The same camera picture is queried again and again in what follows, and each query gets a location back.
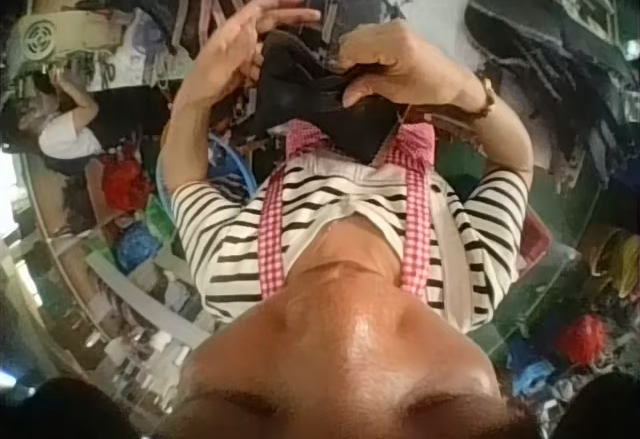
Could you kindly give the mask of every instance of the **clothing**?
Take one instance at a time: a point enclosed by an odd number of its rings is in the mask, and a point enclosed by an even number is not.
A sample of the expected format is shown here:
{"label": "clothing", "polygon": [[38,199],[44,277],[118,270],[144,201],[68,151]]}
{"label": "clothing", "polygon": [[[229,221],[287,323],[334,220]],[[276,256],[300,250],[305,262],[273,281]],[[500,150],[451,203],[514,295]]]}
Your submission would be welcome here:
{"label": "clothing", "polygon": [[73,109],[50,121],[38,138],[40,150],[55,159],[90,157],[119,146],[134,132],[159,136],[169,120],[167,100],[146,86],[108,89],[92,94],[97,116],[76,133]]}
{"label": "clothing", "polygon": [[[294,120],[287,136],[287,162],[303,154],[317,150],[334,150],[336,143],[328,134],[306,121]],[[429,277],[429,196],[423,180],[427,170],[433,168],[435,134],[433,126],[420,124],[402,125],[393,143],[380,158],[378,166],[393,164],[405,171],[407,185],[407,212],[405,217],[406,240],[402,259],[402,289],[423,298]],[[265,201],[260,214],[258,229],[258,261],[262,298],[278,292],[286,283],[282,260],[282,191],[284,167],[278,168],[269,178]],[[320,232],[312,235],[311,241]],[[298,243],[296,258],[311,244]]]}
{"label": "clothing", "polygon": [[76,159],[102,152],[102,146],[89,128],[76,132],[73,111],[51,119],[38,137],[42,152],[56,159]]}
{"label": "clothing", "polygon": [[[282,176],[281,203],[284,276],[318,231],[354,213],[369,219],[403,259],[406,175],[406,170],[395,164],[374,168],[329,151],[288,161]],[[473,288],[471,323],[478,327],[491,319],[517,279],[526,184],[514,172],[494,171],[462,204],[436,172],[425,172],[423,180],[430,191],[446,199],[460,234]],[[222,322],[231,322],[263,298],[258,226],[266,192],[263,185],[246,205],[229,200],[224,187],[216,189],[204,183],[184,185],[173,195],[176,224],[203,305]],[[431,226],[429,277],[423,300],[447,317],[441,248],[448,244],[441,240]]]}

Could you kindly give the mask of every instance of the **wrist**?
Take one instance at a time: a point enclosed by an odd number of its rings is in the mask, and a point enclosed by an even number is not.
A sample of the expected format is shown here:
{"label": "wrist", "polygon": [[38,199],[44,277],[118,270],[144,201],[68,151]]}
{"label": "wrist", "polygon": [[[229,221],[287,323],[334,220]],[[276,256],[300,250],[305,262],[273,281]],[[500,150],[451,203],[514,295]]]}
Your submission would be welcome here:
{"label": "wrist", "polygon": [[487,92],[482,81],[475,74],[469,72],[460,92],[453,100],[453,105],[466,112],[474,113],[482,110],[486,103]]}

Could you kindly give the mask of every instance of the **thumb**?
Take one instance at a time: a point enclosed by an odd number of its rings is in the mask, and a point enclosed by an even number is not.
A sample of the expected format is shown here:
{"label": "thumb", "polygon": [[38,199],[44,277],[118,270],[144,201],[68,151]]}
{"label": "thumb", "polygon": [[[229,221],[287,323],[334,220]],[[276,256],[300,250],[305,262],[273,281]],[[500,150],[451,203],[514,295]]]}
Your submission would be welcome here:
{"label": "thumb", "polygon": [[342,105],[351,107],[363,97],[380,94],[387,89],[386,78],[380,74],[365,74],[353,80],[342,96]]}

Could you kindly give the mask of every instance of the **white shirt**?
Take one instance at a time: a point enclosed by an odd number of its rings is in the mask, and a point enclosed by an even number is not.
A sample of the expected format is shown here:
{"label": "white shirt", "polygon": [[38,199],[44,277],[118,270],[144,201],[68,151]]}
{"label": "white shirt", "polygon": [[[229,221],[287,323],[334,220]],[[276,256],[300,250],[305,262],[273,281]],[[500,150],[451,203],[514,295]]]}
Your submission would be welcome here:
{"label": "white shirt", "polygon": [[73,111],[50,120],[38,137],[40,150],[55,159],[76,159],[102,152],[102,146],[88,127],[76,132]]}
{"label": "white shirt", "polygon": [[[518,278],[516,260],[527,204],[527,186],[514,172],[487,174],[464,203],[436,172],[431,191],[445,200],[464,247],[471,327],[487,323]],[[173,195],[172,208],[191,273],[204,307],[222,323],[261,300],[258,225],[265,187],[248,203],[237,199],[230,178],[191,183]],[[373,168],[331,153],[307,154],[287,163],[283,186],[282,258],[285,274],[322,227],[354,213],[367,217],[402,258],[406,218],[404,169]],[[431,226],[431,259],[425,302],[445,314],[447,290],[441,248],[451,247]]]}

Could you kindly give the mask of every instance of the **bracelet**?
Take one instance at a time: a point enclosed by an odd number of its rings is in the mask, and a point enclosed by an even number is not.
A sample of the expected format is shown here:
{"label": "bracelet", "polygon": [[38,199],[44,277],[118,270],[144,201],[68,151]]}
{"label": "bracelet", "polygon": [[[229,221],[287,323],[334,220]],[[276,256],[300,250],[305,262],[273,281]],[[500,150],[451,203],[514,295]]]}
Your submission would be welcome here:
{"label": "bracelet", "polygon": [[465,122],[475,122],[478,119],[484,119],[495,109],[497,95],[488,77],[478,74],[478,79],[480,79],[482,83],[486,99],[482,108],[477,112],[469,112],[453,104],[421,105],[415,106],[415,109],[422,113],[436,114]]}

